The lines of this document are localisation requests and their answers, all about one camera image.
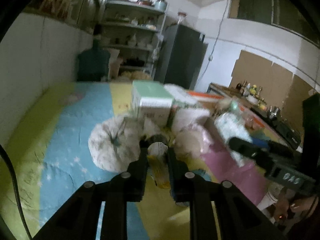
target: window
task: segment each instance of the window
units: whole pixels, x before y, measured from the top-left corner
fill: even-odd
[[[317,33],[289,0],[233,0],[229,17],[277,26],[320,45]]]

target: pink plastic bag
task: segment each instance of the pink plastic bag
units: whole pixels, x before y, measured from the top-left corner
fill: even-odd
[[[202,125],[190,124],[176,136],[173,147],[176,155],[199,158],[210,152],[213,140],[210,133]]]
[[[258,172],[254,162],[239,168],[225,146],[215,140],[208,154],[203,155],[206,165],[218,181],[229,180],[255,205],[267,192],[268,180]]]

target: green and white box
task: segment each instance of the green and white box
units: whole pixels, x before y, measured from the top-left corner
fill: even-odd
[[[174,97],[158,82],[132,83],[132,109],[139,119],[148,117],[158,126],[166,126],[173,100]]]

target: pink fabric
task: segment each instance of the pink fabric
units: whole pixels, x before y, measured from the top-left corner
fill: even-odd
[[[206,165],[218,181],[229,180],[252,203],[258,205],[267,192],[268,180],[250,162],[239,168],[228,150],[219,141],[215,141],[210,152],[203,155]]]

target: kettle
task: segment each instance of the kettle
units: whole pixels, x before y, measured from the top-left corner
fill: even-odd
[[[267,110],[267,115],[270,120],[275,120],[281,116],[280,109],[275,106],[272,111],[272,106],[270,106],[270,108]]]
[[[167,9],[168,3],[166,0],[158,0],[155,2],[155,9],[159,11],[165,11]]]

